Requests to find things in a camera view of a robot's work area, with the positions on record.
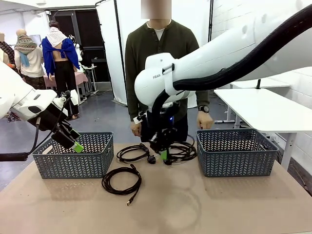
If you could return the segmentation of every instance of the blue garment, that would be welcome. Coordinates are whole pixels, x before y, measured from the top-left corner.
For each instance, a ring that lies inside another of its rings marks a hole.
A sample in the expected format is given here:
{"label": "blue garment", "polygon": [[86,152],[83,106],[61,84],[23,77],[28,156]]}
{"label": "blue garment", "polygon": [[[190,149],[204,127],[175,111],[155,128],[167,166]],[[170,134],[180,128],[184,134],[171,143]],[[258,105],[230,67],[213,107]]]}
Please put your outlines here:
{"label": "blue garment", "polygon": [[20,61],[25,67],[29,67],[29,60],[26,54],[19,52]]}
{"label": "blue garment", "polygon": [[42,51],[43,51],[43,59],[44,59],[44,67],[47,72],[47,75],[49,74],[54,75],[55,71],[55,62],[53,58],[53,51],[59,51],[62,59],[68,58],[77,69],[80,69],[79,61],[78,61],[78,55],[76,53],[74,43],[69,38],[66,38],[62,42],[62,49],[56,49],[52,47],[51,43],[47,38],[44,38],[42,40]]}

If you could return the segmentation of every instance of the blue jacket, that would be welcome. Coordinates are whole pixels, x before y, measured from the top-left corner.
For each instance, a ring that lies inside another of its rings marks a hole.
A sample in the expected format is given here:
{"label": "blue jacket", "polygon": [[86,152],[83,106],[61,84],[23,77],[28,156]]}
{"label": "blue jacket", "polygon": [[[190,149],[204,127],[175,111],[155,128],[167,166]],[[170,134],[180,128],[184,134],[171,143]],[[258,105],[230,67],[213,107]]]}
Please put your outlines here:
{"label": "blue jacket", "polygon": [[79,62],[78,62],[78,55],[76,53],[74,43],[69,38],[63,40],[62,42],[62,49],[56,49],[52,47],[51,43],[47,38],[44,38],[42,40],[42,51],[43,51],[43,59],[44,59],[44,67],[47,72],[47,75],[49,74],[54,75],[55,70],[55,62],[53,58],[53,51],[59,51],[61,57],[68,58],[77,69],[80,69]]}

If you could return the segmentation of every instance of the concrete floor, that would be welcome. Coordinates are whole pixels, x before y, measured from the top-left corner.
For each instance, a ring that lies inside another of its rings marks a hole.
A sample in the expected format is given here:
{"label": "concrete floor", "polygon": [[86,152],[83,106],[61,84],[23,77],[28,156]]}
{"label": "concrete floor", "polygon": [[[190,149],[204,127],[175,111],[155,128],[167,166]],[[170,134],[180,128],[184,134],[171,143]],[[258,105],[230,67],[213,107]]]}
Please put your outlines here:
{"label": "concrete floor", "polygon": [[[90,97],[79,107],[80,119],[72,121],[72,126],[79,132],[105,131],[114,132],[115,143],[137,143],[138,137],[130,130],[130,118],[126,107],[112,102],[112,92]],[[226,106],[214,95],[211,95],[210,113],[213,119],[226,119]],[[188,110],[189,134],[195,137],[197,109]],[[214,129],[233,128],[234,124],[217,124]],[[8,123],[0,119],[0,153],[27,152],[31,149],[35,128],[27,122],[16,121]],[[48,132],[41,132],[39,142]],[[6,187],[33,158],[29,156],[26,162],[0,162],[0,191]]]}

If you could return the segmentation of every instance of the plaid shirt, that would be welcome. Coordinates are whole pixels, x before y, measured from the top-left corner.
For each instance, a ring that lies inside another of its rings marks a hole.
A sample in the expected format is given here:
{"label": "plaid shirt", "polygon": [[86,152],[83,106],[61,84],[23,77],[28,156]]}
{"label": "plaid shirt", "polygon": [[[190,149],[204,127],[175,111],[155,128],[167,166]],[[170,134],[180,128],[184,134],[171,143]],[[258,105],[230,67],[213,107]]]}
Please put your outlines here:
{"label": "plaid shirt", "polygon": [[10,60],[10,64],[14,64],[15,65],[15,55],[14,55],[14,50],[12,49],[11,46],[9,46],[5,41],[1,42],[0,41],[0,49],[3,50],[9,57]]}

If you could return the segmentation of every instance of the black pants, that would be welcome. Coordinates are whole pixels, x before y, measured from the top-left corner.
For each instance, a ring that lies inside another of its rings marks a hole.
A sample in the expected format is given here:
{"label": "black pants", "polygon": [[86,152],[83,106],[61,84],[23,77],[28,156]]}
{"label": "black pants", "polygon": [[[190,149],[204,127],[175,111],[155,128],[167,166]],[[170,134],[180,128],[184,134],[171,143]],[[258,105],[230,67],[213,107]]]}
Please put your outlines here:
{"label": "black pants", "polygon": [[31,85],[34,89],[46,89],[43,77],[28,77],[25,76],[26,83]]}
{"label": "black pants", "polygon": [[[177,129],[177,133],[174,136],[174,141],[179,141],[179,142],[186,141],[187,134],[189,132],[187,114],[178,122],[174,123],[174,128]],[[153,138],[154,134],[155,134],[155,131],[153,131],[147,126],[147,121],[143,121],[142,129],[141,129],[141,141],[148,142],[150,139]]]}
{"label": "black pants", "polygon": [[[75,71],[71,61],[55,62],[55,82],[57,84],[58,95],[67,90],[76,90]],[[79,113],[78,105],[75,106],[71,100],[65,108],[68,110],[68,116]]]}

